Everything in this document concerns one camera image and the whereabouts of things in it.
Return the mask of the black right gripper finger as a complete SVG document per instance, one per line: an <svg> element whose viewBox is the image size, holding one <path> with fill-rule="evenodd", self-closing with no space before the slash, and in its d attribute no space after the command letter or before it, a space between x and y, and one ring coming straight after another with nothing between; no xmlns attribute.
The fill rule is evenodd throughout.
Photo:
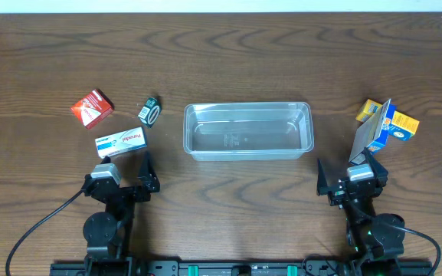
<svg viewBox="0 0 442 276"><path fill-rule="evenodd" d="M329 192L329 187L320 159L317 159L317 166L318 166L318 178L316 184L316 193L318 196L325 196Z"/></svg>
<svg viewBox="0 0 442 276"><path fill-rule="evenodd" d="M374 176L377 179L387 178L388 177L387 169L374 158L374 156L371 154L368 148L364 148L363 153L365 155L365 160L367 164L369 164L372 172L374 173Z"/></svg>

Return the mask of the white Panadol box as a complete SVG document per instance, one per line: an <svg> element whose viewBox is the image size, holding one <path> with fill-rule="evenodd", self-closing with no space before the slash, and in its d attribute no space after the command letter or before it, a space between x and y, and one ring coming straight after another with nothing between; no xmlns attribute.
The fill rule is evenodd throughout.
<svg viewBox="0 0 442 276"><path fill-rule="evenodd" d="M97 154L102 159L147 147L142 127L96 138L95 144Z"/></svg>

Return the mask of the blue KoolFever box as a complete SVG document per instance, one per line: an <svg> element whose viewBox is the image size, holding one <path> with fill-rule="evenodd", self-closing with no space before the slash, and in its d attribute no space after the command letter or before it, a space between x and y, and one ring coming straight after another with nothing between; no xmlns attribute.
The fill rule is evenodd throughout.
<svg viewBox="0 0 442 276"><path fill-rule="evenodd" d="M391 103L391 99L387 100L356 130L349 157L352 165L360 165L365 161L364 149L375 155L385 148L391 116L395 109L396 106Z"/></svg>

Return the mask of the yellow medicine box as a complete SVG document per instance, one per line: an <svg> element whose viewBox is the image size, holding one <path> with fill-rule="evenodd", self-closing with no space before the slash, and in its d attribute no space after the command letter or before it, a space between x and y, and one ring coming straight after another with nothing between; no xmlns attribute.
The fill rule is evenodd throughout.
<svg viewBox="0 0 442 276"><path fill-rule="evenodd" d="M364 123L381 106L381 103L367 99L359 109L355 119ZM389 122L388 134L399 140L408 141L416 134L420 121L396 111L396 106L393 104L389 105L389 110L391 113L387 115Z"/></svg>

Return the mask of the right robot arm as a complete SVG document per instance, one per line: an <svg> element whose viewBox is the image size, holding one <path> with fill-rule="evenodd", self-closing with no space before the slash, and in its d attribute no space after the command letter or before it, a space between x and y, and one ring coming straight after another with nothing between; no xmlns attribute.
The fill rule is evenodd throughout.
<svg viewBox="0 0 442 276"><path fill-rule="evenodd" d="M331 206L345 212L346 237L355 254L336 266L338 275L401 275L397 257L404 253L404 219L375 212L373 199L388 181L387 169L364 150L362 165L350 167L347 176L329 185L318 161L316 194L327 196Z"/></svg>

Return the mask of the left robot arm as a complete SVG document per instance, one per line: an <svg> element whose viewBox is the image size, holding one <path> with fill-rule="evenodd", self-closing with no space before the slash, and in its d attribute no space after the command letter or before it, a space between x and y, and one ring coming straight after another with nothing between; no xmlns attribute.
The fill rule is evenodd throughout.
<svg viewBox="0 0 442 276"><path fill-rule="evenodd" d="M103 212L92 214L83 225L83 236L87 241L86 275L146 273L144 266L130 255L128 249L136 204L148 202L151 194L160 191L150 153L143 157L138 184L121 187L121 179L119 170L108 156L85 176L84 195L105 205Z"/></svg>

